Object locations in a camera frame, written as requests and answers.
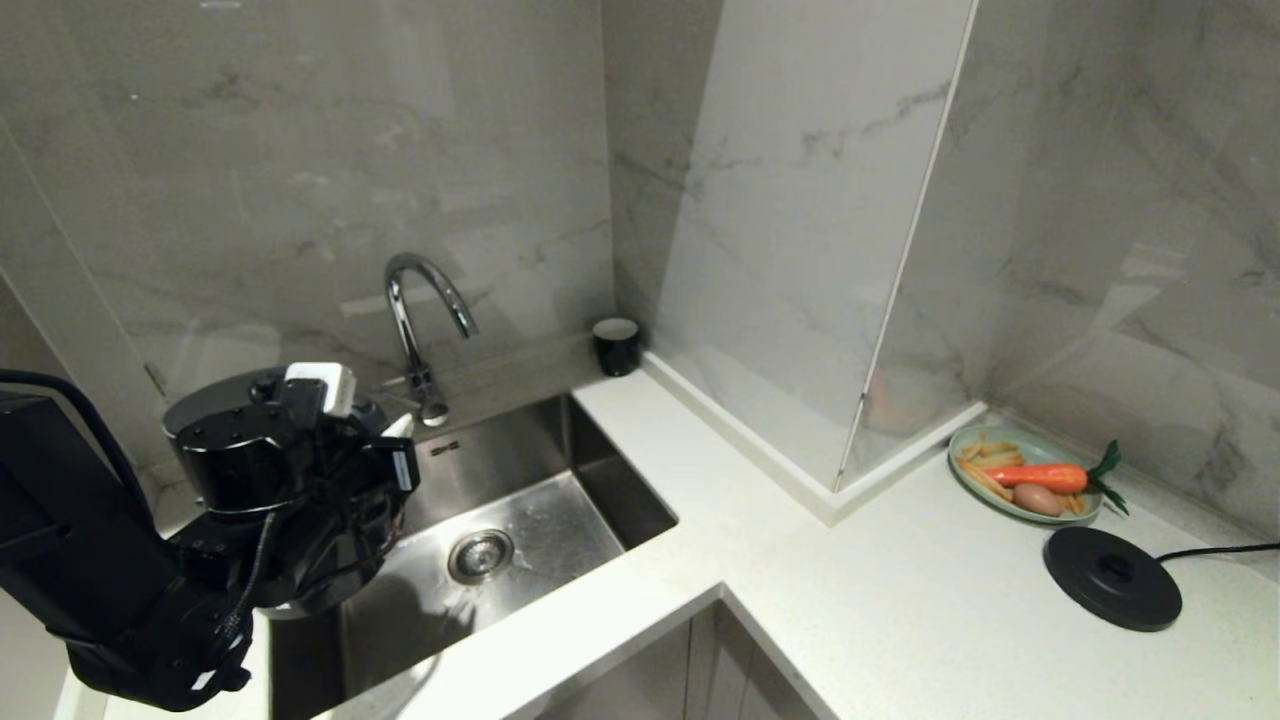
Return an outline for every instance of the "plate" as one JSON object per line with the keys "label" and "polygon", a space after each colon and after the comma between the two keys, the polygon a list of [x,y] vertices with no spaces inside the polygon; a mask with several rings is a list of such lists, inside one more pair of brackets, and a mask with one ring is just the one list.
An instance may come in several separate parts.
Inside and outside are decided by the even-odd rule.
{"label": "plate", "polygon": [[987,436],[987,442],[1011,442],[1016,445],[1018,451],[1027,459],[1028,465],[1043,465],[1044,462],[1074,462],[1083,468],[1088,468],[1088,465],[1082,462],[1079,457],[1068,452],[1062,447],[1039,436],[1019,430],[1016,428],[1001,428],[996,425],[965,428],[951,436],[951,445],[947,447],[947,465],[951,468],[951,474],[960,480],[960,484],[969,488],[969,492],[978,496],[978,500],[1006,515],[1021,518],[1023,520],[1029,520],[1032,523],[1044,523],[1050,525],[1068,525],[1071,523],[1092,520],[1098,514],[1098,510],[1102,509],[1102,492],[1093,487],[1089,487],[1080,493],[1080,498],[1084,501],[1084,512],[1079,515],[1071,512],[1070,510],[1064,510],[1061,515],[1053,518],[1051,515],[1041,515],[1039,512],[1023,510],[1012,502],[1005,502],[1005,500],[996,493],[970,480],[969,475],[961,473],[960,468],[956,465],[956,457],[960,456],[960,450],[978,442],[978,436],[980,434]]}

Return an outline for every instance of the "black cup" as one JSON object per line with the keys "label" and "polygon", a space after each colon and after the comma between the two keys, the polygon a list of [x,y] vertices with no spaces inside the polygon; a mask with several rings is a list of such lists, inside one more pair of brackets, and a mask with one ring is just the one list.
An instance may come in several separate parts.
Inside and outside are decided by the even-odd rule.
{"label": "black cup", "polygon": [[600,320],[591,328],[595,356],[605,375],[621,378],[640,366],[640,325],[625,318]]}

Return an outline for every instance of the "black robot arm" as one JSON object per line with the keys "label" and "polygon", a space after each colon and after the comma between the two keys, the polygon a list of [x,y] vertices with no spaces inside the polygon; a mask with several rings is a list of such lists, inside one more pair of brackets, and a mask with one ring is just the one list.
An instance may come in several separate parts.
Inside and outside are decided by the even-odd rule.
{"label": "black robot arm", "polygon": [[165,710],[248,682],[253,607],[303,616],[364,587],[417,487],[411,428],[388,432],[349,370],[247,373],[165,415],[205,512],[164,539],[78,389],[14,370],[0,383],[35,389],[0,391],[0,587],[67,643],[84,684]]}

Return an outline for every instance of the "sink drain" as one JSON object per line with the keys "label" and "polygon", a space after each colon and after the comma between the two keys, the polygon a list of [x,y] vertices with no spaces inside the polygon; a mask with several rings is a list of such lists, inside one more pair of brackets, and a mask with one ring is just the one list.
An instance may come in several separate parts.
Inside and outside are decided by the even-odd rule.
{"label": "sink drain", "polygon": [[511,562],[512,548],[502,530],[471,533],[449,551],[449,575],[468,585],[483,583]]}

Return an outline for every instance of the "faucet spout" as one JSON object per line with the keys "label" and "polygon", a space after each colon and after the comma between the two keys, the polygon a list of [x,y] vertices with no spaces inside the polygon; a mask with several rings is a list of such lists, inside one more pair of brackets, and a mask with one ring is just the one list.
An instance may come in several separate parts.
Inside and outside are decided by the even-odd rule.
{"label": "faucet spout", "polygon": [[387,283],[387,304],[390,305],[392,316],[396,320],[396,331],[399,334],[401,348],[407,360],[406,377],[412,387],[415,400],[419,402],[419,415],[425,425],[443,425],[448,420],[449,409],[440,397],[439,388],[431,377],[431,368],[422,359],[422,348],[417,343],[413,333],[413,323],[408,316],[408,307],[404,304],[404,286],[402,278],[404,270],[413,270],[435,288],[435,292],[444,301],[444,306],[453,316],[453,323],[458,327],[458,333],[463,338],[470,338],[480,331],[476,328],[475,318],[467,307],[458,288],[453,287],[449,277],[436,268],[430,260],[413,252],[401,252],[387,263],[384,275]]}

